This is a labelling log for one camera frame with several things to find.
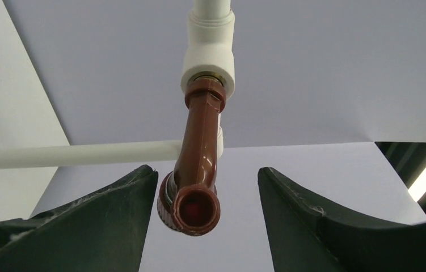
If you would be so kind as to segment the red-brown water faucet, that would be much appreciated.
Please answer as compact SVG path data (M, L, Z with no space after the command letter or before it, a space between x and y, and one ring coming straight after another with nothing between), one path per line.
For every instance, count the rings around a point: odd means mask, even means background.
M188 83L185 104L188 118L180 154L160 185L157 212L168 228L202 236L215 228L221 215L215 183L225 88L211 75L199 76Z

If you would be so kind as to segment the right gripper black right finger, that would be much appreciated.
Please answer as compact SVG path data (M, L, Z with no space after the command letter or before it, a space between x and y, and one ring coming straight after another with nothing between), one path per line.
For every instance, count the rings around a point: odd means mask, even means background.
M426 271L426 223L363 214L271 167L258 187L275 271Z

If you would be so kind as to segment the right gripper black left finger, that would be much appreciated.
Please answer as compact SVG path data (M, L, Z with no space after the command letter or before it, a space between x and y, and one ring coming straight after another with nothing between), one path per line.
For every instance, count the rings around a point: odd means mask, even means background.
M138 271L157 183L142 165L55 209L0 221L0 271Z

